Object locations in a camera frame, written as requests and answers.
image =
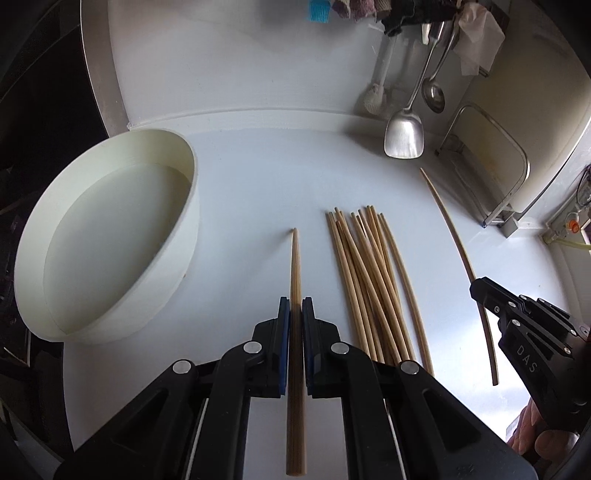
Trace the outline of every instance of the black cable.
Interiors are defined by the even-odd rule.
[[[575,195],[575,200],[577,202],[577,204],[581,207],[581,208],[585,208],[588,207],[589,205],[591,205],[591,195],[589,196],[588,200],[585,203],[581,203],[579,202],[579,194],[581,191],[581,187],[583,185],[583,182],[587,179],[589,179],[589,177],[591,176],[591,165],[587,165],[585,167],[585,169],[583,170],[583,174],[581,175],[581,178],[579,179],[579,184],[577,185],[577,193]]]

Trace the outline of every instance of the white countertop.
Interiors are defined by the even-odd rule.
[[[143,330],[117,342],[64,349],[64,395],[74,447],[80,446],[175,360],[218,359],[274,318],[290,289],[290,229],[300,230],[302,292],[320,319],[355,344],[324,213],[373,204],[396,236],[433,356],[435,376],[497,434],[528,399],[497,349],[493,387],[469,281],[418,166],[439,168],[432,150],[396,161],[380,139],[332,132],[249,129],[189,136],[199,160],[201,225],[186,278]],[[478,276],[517,294],[566,308],[547,248],[537,238],[505,239],[482,229],[437,182]],[[500,334],[490,315],[493,335]],[[407,323],[411,327],[410,317]],[[346,477],[339,400],[307,398],[308,475]],[[252,400],[244,479],[285,476],[285,397]]]

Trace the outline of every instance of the metal rack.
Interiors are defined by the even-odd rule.
[[[461,117],[462,113],[464,113],[469,108],[471,108],[474,111],[476,111],[477,113],[481,114],[485,120],[487,120],[493,127],[495,127],[503,135],[503,137],[505,137],[511,143],[511,145],[513,145],[515,147],[515,149],[519,152],[519,155],[521,156],[521,158],[523,160],[523,169],[522,169],[521,175],[519,176],[518,180],[511,187],[511,189],[504,196],[504,198],[490,212],[487,212],[486,208],[483,205],[483,200],[481,198],[479,198],[479,196],[476,194],[474,189],[472,189],[469,186],[469,183],[460,174],[457,165],[452,162],[454,165],[454,172],[456,173],[461,184],[468,191],[468,193],[470,194],[472,199],[475,201],[476,206],[480,210],[480,212],[483,216],[482,227],[485,228],[491,224],[492,225],[503,224],[512,216],[512,214],[514,212],[512,210],[508,210],[507,207],[509,206],[511,199],[513,198],[513,195],[515,195],[517,193],[517,191],[522,187],[522,185],[525,183],[527,178],[530,176],[530,161],[527,158],[527,154],[525,153],[525,150],[521,147],[521,145],[519,145],[517,143],[517,140],[515,140],[515,138],[513,138],[511,136],[511,134],[507,130],[505,130],[505,128],[503,128],[499,124],[499,122],[497,122],[493,117],[491,117],[486,111],[484,111],[480,106],[478,106],[477,104],[472,103],[472,102],[465,104],[464,106],[462,106],[458,110],[458,112],[456,113],[456,116],[453,118],[452,124],[449,126],[449,129],[447,130],[447,133],[445,134],[445,137],[443,137],[443,141],[441,142],[441,145],[439,146],[438,149],[435,150],[436,155],[440,155],[441,151],[443,150],[443,146],[446,144],[447,140],[450,138],[450,136],[452,134],[452,130],[453,130],[454,126],[457,124],[458,119]]]

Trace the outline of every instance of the chopstick held by gripper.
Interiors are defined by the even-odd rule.
[[[306,474],[303,349],[300,244],[297,228],[294,228],[291,243],[290,335],[287,370],[287,452],[285,456],[285,472],[290,476]]]
[[[449,213],[447,212],[441,197],[439,196],[437,190],[435,189],[435,186],[433,185],[433,183],[431,182],[431,180],[429,179],[429,177],[427,176],[427,174],[425,173],[425,171],[422,168],[421,168],[421,174],[425,178],[425,181],[427,182],[427,186],[429,187],[429,190],[431,190],[431,195],[433,195],[433,198],[435,199],[435,203],[437,203],[437,206],[439,207],[439,210],[441,211],[441,214],[443,215],[443,219],[445,220],[445,223],[447,224],[447,228],[449,229],[449,232],[452,235],[453,241],[456,244],[457,251],[460,254],[460,257],[462,258],[462,263],[464,263],[464,268],[466,269],[466,273],[468,274],[468,279],[470,280],[470,282],[473,282],[476,280],[476,274],[474,273],[474,269],[472,268],[472,265],[470,263],[470,259],[468,259],[468,254],[466,253],[466,249],[464,248],[464,244],[462,243],[462,240],[460,239],[460,236],[457,233],[456,227],[454,226],[454,224],[452,222],[452,218],[449,216]],[[485,312],[484,307],[482,305],[480,305],[479,303],[477,305],[478,305],[478,313],[480,314],[480,320],[482,321],[482,327],[484,328],[484,336],[486,339],[486,348],[488,349],[488,360],[491,364],[492,384],[498,385],[499,384],[499,372],[498,372],[498,369],[496,366],[495,345],[492,340],[491,326],[488,323],[488,318],[486,316],[486,312]]]

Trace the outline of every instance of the white brush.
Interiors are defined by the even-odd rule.
[[[398,36],[388,39],[388,46],[382,57],[382,64],[379,70],[379,83],[374,83],[363,98],[363,106],[372,115],[379,115],[386,105],[386,96],[384,94],[384,82],[390,67],[390,60],[392,60],[392,52],[396,46],[396,39]]]

